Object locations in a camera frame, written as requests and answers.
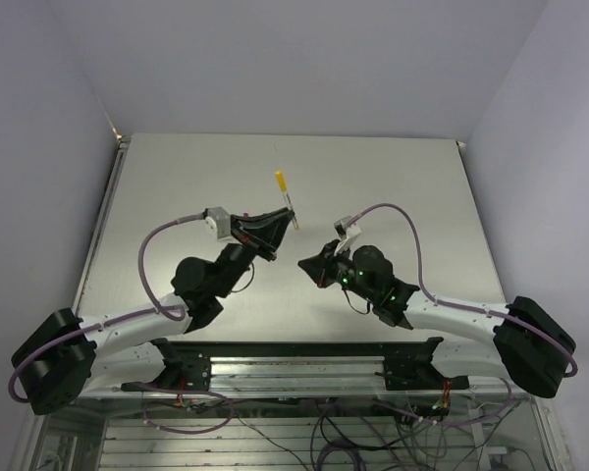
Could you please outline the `yellow-ended white pen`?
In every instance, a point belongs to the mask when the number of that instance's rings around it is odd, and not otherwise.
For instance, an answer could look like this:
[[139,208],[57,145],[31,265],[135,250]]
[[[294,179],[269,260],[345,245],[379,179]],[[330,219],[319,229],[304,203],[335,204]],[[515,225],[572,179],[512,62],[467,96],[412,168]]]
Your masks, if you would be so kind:
[[286,204],[286,207],[292,213],[292,224],[293,224],[293,227],[294,227],[294,229],[296,231],[298,231],[300,229],[300,225],[298,223],[298,219],[297,219],[297,216],[296,216],[296,213],[295,213],[295,209],[294,209],[294,205],[293,205],[293,202],[291,200],[291,197],[290,197],[289,193],[286,190],[282,192],[282,196],[283,196],[284,202]]

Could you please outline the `yellow pen cap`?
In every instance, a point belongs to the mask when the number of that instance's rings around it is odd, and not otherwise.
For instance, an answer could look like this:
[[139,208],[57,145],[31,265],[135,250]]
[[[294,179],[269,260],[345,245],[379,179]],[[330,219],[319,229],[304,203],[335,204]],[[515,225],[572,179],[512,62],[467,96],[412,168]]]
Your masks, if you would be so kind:
[[288,191],[287,183],[285,180],[285,176],[281,171],[277,171],[275,173],[275,178],[278,183],[278,187],[281,192],[286,193]]

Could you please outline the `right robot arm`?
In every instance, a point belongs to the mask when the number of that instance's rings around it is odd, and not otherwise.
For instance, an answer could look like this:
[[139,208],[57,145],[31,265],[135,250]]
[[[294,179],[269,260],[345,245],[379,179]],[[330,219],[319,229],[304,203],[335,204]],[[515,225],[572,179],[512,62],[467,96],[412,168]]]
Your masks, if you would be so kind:
[[339,285],[367,303],[384,324],[453,335],[416,360],[414,380],[437,387],[446,378],[504,378],[525,392],[556,396],[575,350],[573,338],[533,299],[509,304],[475,304],[426,295],[423,288],[395,276],[392,262],[373,245],[338,251],[332,240],[298,261],[319,288]]

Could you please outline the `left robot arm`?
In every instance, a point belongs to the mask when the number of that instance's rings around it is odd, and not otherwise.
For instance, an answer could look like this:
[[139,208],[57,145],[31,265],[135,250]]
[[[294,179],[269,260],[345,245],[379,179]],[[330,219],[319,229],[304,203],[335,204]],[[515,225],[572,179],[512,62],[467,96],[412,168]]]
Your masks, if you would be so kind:
[[[13,354],[9,396],[34,414],[47,415],[84,392],[124,384],[164,393],[173,393],[177,385],[207,391],[193,361],[183,359],[170,339],[209,326],[222,313],[223,299],[253,270],[255,259],[276,259],[294,218],[290,207],[257,216],[212,207],[151,230],[137,253],[147,303],[116,315],[78,315],[71,308],[50,314]],[[147,247],[164,231],[194,222],[210,227],[227,244],[213,261],[183,259],[171,281],[172,292],[158,297],[146,275]]]

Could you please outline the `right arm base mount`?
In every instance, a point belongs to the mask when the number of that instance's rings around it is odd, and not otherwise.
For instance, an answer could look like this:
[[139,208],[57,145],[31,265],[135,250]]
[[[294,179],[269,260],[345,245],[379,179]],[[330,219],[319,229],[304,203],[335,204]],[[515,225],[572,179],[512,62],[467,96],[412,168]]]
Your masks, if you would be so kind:
[[382,371],[375,375],[385,382],[387,391],[433,391],[444,385],[453,391],[469,388],[467,376],[448,377],[433,366],[433,355],[443,342],[433,337],[421,342],[380,343]]

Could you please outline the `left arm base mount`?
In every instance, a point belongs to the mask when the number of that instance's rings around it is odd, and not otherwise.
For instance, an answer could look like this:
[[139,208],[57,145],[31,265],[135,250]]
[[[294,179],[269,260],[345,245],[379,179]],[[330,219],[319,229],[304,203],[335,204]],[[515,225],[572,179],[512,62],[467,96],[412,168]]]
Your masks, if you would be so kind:
[[211,361],[202,348],[190,343],[156,339],[145,343],[146,352],[135,352],[123,392],[206,392],[211,380]]

